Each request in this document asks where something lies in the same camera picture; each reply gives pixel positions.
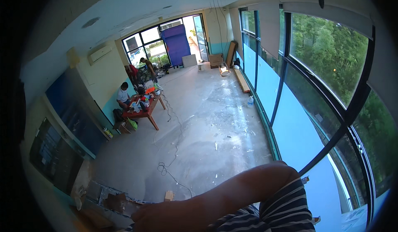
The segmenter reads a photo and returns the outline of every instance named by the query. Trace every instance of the air conditioner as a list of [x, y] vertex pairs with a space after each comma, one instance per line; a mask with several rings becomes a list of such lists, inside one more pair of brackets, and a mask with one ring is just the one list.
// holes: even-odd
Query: air conditioner
[[90, 55], [91, 60], [93, 62], [96, 62], [97, 60], [99, 60], [101, 57], [103, 57], [105, 54], [107, 54], [108, 52], [112, 51], [112, 47], [110, 46], [104, 46], [103, 48], [101, 48], [100, 50], [96, 51], [95, 53], [93, 53], [92, 55]]

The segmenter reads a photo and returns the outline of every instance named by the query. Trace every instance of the white shirt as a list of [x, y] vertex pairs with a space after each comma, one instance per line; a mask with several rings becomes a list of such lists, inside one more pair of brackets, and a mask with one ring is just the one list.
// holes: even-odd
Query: white shirt
[[119, 88], [119, 90], [117, 91], [117, 99], [116, 100], [125, 102], [125, 101], [127, 101], [128, 98], [129, 98], [129, 96], [127, 95], [127, 90], [122, 90]]

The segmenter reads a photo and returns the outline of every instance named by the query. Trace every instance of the open door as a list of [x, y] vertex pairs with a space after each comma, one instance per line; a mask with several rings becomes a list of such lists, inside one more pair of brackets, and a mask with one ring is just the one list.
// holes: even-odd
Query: open door
[[206, 38], [205, 38], [205, 33], [203, 31], [201, 15], [193, 16], [193, 23], [195, 24], [195, 32], [196, 32], [196, 37], [198, 39], [198, 46], [199, 46], [201, 59], [208, 62], [209, 56], [207, 54]]

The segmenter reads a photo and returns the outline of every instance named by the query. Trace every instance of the striped shirt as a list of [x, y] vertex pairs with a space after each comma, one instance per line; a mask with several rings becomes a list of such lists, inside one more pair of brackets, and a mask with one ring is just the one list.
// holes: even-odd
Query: striped shirt
[[[304, 185], [300, 178], [293, 180], [270, 199], [246, 206], [228, 214], [207, 227], [207, 231], [264, 231], [264, 232], [315, 232], [311, 223]], [[130, 225], [126, 231], [133, 231]]]

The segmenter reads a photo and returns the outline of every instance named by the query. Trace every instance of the person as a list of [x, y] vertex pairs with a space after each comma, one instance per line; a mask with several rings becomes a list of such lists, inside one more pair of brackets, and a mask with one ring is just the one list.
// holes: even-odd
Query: person
[[127, 75], [129, 76], [132, 85], [134, 86], [134, 89], [137, 91], [137, 88], [139, 86], [137, 79], [138, 69], [132, 64], [130, 64], [130, 65], [125, 65], [125, 70]]
[[146, 65], [147, 65], [147, 68], [149, 69], [149, 71], [150, 71], [150, 75], [151, 75], [151, 80], [152, 80], [152, 82], [153, 82], [153, 86], [155, 87], [155, 88], [158, 88], [158, 89], [160, 89], [160, 90], [163, 90], [163, 88], [158, 84], [158, 79], [156, 78], [156, 74], [155, 74], [155, 71], [153, 70], [153, 66], [152, 66], [152, 63], [149, 61], [149, 60], [147, 60], [147, 59], [145, 59], [145, 58], [141, 58], [140, 59], [140, 62], [141, 63], [145, 63]]
[[129, 87], [129, 84], [127, 82], [122, 83], [120, 86], [119, 90], [117, 91], [117, 98], [116, 101], [118, 102], [119, 106], [123, 109], [126, 110], [129, 108], [130, 104], [130, 96], [127, 93], [127, 88]]
[[145, 204], [131, 218], [126, 231], [315, 232], [300, 176], [283, 161], [244, 171], [188, 200]]

